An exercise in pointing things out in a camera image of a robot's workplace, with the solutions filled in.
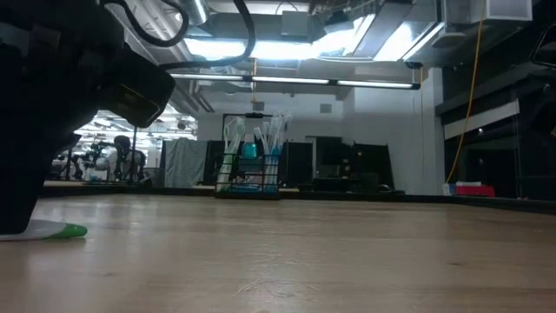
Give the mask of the blue and white toothbrush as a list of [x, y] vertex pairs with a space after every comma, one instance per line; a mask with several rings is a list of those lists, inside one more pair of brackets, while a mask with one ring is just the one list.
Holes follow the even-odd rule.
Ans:
[[274, 176], [274, 157], [272, 156], [274, 148], [274, 127], [275, 122], [271, 120], [270, 122], [265, 122], [263, 124], [263, 129], [266, 131], [266, 143], [267, 148], [265, 151], [265, 191], [267, 193], [275, 192], [275, 186], [273, 183]]

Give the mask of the grey cloth cover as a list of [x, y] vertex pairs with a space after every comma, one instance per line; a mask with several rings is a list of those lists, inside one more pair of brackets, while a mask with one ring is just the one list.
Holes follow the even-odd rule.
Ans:
[[197, 185], [204, 176], [207, 141], [179, 138], [163, 144], [164, 186], [187, 189]]

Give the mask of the black upright panel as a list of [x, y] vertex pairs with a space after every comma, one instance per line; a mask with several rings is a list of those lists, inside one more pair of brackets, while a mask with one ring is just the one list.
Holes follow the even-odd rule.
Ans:
[[349, 163], [353, 174], [374, 173], [378, 178], [378, 184], [395, 188], [387, 145], [354, 143], [351, 147]]
[[308, 191], [313, 182], [313, 145], [285, 142], [279, 162], [281, 188]]

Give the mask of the person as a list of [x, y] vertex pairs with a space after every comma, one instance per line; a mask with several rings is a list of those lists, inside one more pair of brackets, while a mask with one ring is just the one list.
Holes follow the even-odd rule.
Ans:
[[146, 164], [146, 156], [140, 150], [133, 150], [129, 137], [120, 135], [114, 138], [113, 144], [116, 151], [110, 153], [103, 166], [107, 171], [108, 180], [111, 182], [128, 181], [132, 179], [139, 183], [144, 179], [144, 166]]

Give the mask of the long ceiling light fixture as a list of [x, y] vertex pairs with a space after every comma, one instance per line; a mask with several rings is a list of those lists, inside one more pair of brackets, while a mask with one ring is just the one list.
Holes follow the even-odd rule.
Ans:
[[202, 81], [221, 81], [221, 82], [244, 82], [244, 83], [289, 83], [306, 85], [326, 85], [334, 87], [355, 87], [369, 89], [389, 89], [389, 90], [418, 90], [420, 83], [397, 83], [386, 81], [358, 81], [343, 79], [323, 79], [305, 77], [266, 77], [252, 75], [216, 75], [216, 74], [195, 74], [195, 73], [171, 73], [173, 78], [202, 80]]

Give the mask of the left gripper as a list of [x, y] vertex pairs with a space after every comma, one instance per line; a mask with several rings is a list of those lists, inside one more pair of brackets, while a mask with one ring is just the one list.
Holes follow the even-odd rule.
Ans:
[[144, 109], [122, 94], [132, 55], [108, 11], [125, 0], [0, 0], [0, 236], [23, 233], [54, 158], [99, 110], [135, 126]]

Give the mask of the red flat box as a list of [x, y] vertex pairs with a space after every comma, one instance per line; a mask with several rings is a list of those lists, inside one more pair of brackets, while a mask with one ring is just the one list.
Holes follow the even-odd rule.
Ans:
[[492, 186], [455, 186], [455, 194], [457, 196], [476, 196], [476, 197], [495, 197], [495, 191]]

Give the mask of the green and white toothbrush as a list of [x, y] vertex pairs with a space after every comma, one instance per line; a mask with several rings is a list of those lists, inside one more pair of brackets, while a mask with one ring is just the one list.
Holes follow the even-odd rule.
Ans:
[[222, 156], [222, 165], [219, 170], [219, 175], [217, 178], [217, 192], [223, 192], [228, 188], [228, 177], [231, 172], [231, 166], [233, 162], [233, 156], [235, 154], [235, 121], [231, 121], [225, 125], [224, 128], [224, 139], [225, 139], [225, 149]]
[[227, 183], [225, 190], [231, 191], [231, 183], [235, 180], [237, 172], [238, 151], [241, 141], [245, 136], [245, 119], [243, 117], [236, 117], [228, 124], [228, 134], [230, 135], [229, 145], [225, 150], [224, 163], [226, 164], [226, 178]]
[[24, 232], [11, 235], [0, 235], [0, 242], [71, 239], [84, 237], [87, 233], [88, 229], [85, 226], [74, 223], [30, 219]]

